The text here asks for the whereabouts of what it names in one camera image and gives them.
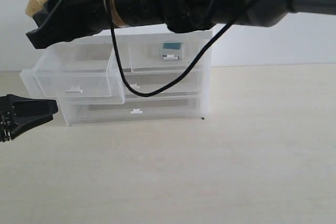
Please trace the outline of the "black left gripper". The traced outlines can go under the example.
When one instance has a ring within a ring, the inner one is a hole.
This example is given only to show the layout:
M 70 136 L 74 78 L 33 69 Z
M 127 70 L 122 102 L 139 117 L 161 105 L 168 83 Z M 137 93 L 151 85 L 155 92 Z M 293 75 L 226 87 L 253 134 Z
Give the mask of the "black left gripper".
M 48 123 L 58 113 L 55 100 L 30 99 L 16 95 L 1 97 L 1 142 Z

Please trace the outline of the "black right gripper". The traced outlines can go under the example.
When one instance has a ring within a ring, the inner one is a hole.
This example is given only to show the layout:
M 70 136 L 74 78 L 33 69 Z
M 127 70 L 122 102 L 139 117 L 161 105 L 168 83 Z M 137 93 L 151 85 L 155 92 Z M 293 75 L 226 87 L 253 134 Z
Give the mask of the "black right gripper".
M 47 0 L 33 15 L 38 28 L 26 33 L 35 49 L 92 36 L 113 25 L 107 0 Z

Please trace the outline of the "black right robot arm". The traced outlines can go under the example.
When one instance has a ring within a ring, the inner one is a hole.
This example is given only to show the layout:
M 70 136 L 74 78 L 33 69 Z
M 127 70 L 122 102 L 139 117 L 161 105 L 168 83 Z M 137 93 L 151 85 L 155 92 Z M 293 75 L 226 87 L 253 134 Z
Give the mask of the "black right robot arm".
M 47 0 L 26 35 L 37 49 L 115 28 L 164 24 L 174 33 L 233 21 L 271 27 L 289 13 L 335 14 L 335 0 Z

